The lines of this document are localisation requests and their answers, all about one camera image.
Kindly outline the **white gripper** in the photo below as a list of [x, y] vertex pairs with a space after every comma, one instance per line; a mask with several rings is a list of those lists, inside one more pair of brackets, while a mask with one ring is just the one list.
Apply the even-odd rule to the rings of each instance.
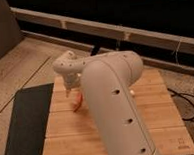
[[63, 76], [64, 86], [67, 90], [65, 90], [66, 97], [70, 96], [71, 89], [74, 89], [80, 85], [79, 74], [66, 74]]

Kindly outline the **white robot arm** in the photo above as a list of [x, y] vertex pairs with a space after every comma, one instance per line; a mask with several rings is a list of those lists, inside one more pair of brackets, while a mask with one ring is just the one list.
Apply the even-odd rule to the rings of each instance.
[[53, 62], [53, 69], [67, 90], [81, 88], [108, 155], [161, 155], [129, 90], [143, 71], [136, 52], [79, 58], [67, 51]]

